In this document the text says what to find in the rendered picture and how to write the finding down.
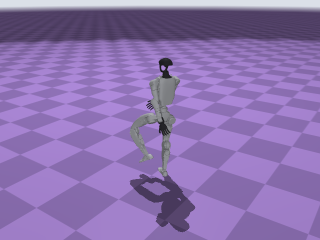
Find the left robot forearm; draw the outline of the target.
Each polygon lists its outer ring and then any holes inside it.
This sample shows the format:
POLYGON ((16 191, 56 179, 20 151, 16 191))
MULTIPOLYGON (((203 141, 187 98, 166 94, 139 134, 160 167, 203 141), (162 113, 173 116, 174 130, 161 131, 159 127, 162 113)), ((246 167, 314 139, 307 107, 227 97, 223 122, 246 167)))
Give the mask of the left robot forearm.
POLYGON ((159 123, 163 122, 162 120, 162 113, 161 113, 161 106, 158 104, 157 100, 156 99, 152 99, 151 100, 151 104, 153 106, 153 109, 155 110, 155 113, 156 113, 156 117, 157 117, 157 120, 159 123))

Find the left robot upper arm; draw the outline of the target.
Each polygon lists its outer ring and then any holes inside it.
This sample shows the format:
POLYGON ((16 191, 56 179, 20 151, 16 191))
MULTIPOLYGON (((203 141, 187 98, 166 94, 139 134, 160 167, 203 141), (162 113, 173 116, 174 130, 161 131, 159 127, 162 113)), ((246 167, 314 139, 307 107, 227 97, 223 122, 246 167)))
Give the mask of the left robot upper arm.
POLYGON ((157 103, 159 103, 158 85, 159 85, 158 78, 153 79, 149 82, 149 86, 151 88, 151 93, 153 95, 153 99, 156 99, 157 103))

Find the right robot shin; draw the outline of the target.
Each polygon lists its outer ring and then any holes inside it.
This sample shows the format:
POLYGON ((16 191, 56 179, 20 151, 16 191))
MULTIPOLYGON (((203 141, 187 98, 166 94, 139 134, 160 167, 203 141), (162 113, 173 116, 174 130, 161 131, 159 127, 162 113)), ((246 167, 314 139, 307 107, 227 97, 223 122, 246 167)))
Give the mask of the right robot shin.
POLYGON ((171 147, 171 143, 169 142, 169 149, 163 149, 162 148, 162 152, 161 152, 161 158, 162 158, 162 171, 164 172, 164 170, 167 170, 167 163, 170 157, 170 147, 171 147))

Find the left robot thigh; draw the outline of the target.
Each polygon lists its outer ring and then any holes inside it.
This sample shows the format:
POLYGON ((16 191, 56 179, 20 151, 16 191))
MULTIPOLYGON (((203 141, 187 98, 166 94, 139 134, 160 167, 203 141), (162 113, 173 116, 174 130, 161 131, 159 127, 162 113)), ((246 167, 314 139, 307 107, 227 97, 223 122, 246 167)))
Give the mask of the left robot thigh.
POLYGON ((136 133, 140 133, 139 127, 142 127, 146 124, 154 124, 158 121, 158 118, 155 116, 154 113, 146 113, 141 115, 138 119, 134 121, 130 129, 135 129, 136 133))

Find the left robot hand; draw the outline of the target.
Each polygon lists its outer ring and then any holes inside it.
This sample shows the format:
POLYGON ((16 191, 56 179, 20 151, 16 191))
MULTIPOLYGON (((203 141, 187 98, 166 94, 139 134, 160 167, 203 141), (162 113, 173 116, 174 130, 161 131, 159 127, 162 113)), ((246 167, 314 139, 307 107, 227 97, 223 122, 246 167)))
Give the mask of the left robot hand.
MULTIPOLYGON (((167 128, 167 126, 164 124, 164 119, 163 119, 163 117, 161 117, 162 118, 162 122, 158 122, 158 124, 160 124, 159 125, 159 133, 161 133, 162 132, 162 135, 164 136, 164 135, 166 135, 167 136, 167 134, 169 134, 169 133, 171 133, 169 130, 168 130, 168 128, 167 128), (168 132, 169 133, 168 133, 168 132), (166 132, 166 133, 165 133, 166 132)), ((158 120, 157 120, 158 121, 158 120)))

